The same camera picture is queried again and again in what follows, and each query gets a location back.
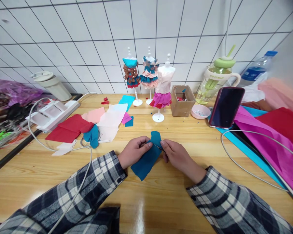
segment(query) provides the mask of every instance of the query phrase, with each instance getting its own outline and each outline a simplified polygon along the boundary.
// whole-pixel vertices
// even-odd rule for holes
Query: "brown bow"
[[[138,75],[137,67],[129,68],[126,65],[124,65],[123,69],[124,69],[124,73],[125,73],[125,76],[124,76],[125,80],[128,79],[129,84],[134,82],[134,78]]]

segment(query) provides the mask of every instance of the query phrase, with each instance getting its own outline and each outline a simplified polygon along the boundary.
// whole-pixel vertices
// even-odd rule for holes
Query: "shirt sleeve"
[[[188,187],[194,204],[218,233],[293,233],[293,227],[258,195],[209,166],[204,179]]]
[[[76,195],[87,168],[88,164],[24,209],[17,210],[0,225],[0,233],[48,233]],[[126,177],[114,151],[94,159],[79,195],[53,233],[65,233],[94,213]]]

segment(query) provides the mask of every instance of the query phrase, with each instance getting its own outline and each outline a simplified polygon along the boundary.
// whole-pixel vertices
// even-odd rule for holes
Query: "blue bottle cap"
[[[278,52],[274,50],[269,50],[266,52],[265,56],[275,56]]]

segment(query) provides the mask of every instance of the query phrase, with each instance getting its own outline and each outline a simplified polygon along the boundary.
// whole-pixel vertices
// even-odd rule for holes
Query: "phone case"
[[[221,95],[222,90],[224,90],[224,89],[243,89],[243,90],[244,90],[244,88],[239,88],[239,87],[222,87],[222,88],[220,88],[219,91],[218,91],[217,98],[216,98],[216,101],[215,101],[215,105],[214,105],[214,108],[213,108],[213,112],[212,112],[211,118],[209,119],[209,126],[210,126],[210,127],[213,127],[213,128],[216,128],[216,127],[217,127],[217,128],[222,128],[222,129],[225,129],[225,130],[229,130],[229,128],[231,128],[232,125],[233,125],[233,121],[234,121],[235,115],[237,114],[238,109],[237,109],[237,111],[236,111],[235,114],[234,114],[233,120],[232,120],[231,125],[230,125],[229,128],[225,128],[225,127],[221,127],[221,126],[215,126],[215,125],[212,125],[212,124],[211,124],[212,119],[213,119],[214,114],[215,114],[214,110],[216,110],[216,108],[217,108],[218,101],[219,101],[219,97],[220,97],[220,95]]]

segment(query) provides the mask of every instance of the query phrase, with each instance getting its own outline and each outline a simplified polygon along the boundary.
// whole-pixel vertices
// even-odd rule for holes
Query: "hand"
[[[160,142],[165,153],[163,158],[188,176],[195,184],[199,183],[206,175],[206,170],[200,167],[188,154],[186,149],[179,143],[171,140]]]
[[[152,148],[153,143],[148,141],[150,138],[141,136],[134,138],[128,142],[124,150],[118,155],[118,160],[123,169],[135,164],[149,149]]]

